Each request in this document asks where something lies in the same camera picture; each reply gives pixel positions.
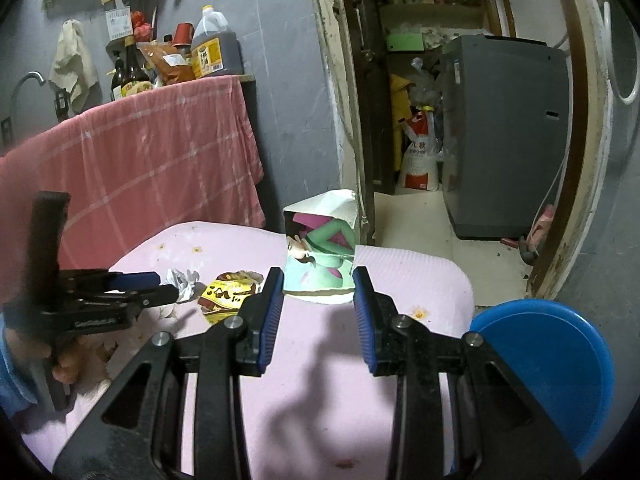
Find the soy sauce bottle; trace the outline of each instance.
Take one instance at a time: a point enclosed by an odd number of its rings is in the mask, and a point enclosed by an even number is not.
[[[120,52],[116,50],[113,55],[116,58],[116,73],[111,80],[111,100],[117,101],[122,99],[122,87],[125,84],[127,70],[125,69],[124,61],[120,59]]]
[[[149,82],[149,76],[145,71],[140,68],[138,64],[138,48],[136,47],[136,38],[134,36],[127,36],[124,39],[124,45],[127,48],[127,71],[124,78],[124,85],[122,95],[125,96],[127,91],[141,81]]]

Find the plastic jug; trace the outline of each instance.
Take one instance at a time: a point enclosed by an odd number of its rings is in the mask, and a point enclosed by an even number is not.
[[[193,72],[197,79],[215,75],[243,74],[240,45],[222,12],[202,9],[202,19],[191,42]]]

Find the white towel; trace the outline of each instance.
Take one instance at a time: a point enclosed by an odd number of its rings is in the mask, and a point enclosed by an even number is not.
[[[98,72],[84,44],[84,31],[78,20],[68,20],[62,25],[49,80],[71,95],[75,113],[82,112],[89,88],[98,82]]]

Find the metal screw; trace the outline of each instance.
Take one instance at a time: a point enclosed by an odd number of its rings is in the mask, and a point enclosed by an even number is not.
[[[484,337],[478,332],[467,332],[465,334],[465,343],[469,346],[479,347],[484,343]]]
[[[395,316],[391,320],[391,323],[396,328],[409,328],[409,325],[411,325],[412,321],[413,320],[409,316],[405,316],[404,314],[401,314],[400,316]]]
[[[225,319],[225,326],[227,328],[240,328],[244,323],[244,319],[240,316],[230,316]]]
[[[156,346],[164,346],[171,341],[171,334],[168,332],[158,332],[151,338],[151,342]]]

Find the gray washing machine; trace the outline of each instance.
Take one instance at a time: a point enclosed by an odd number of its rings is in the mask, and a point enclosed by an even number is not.
[[[458,238],[526,234],[564,158],[564,52],[538,41],[461,36],[444,46],[445,204]]]

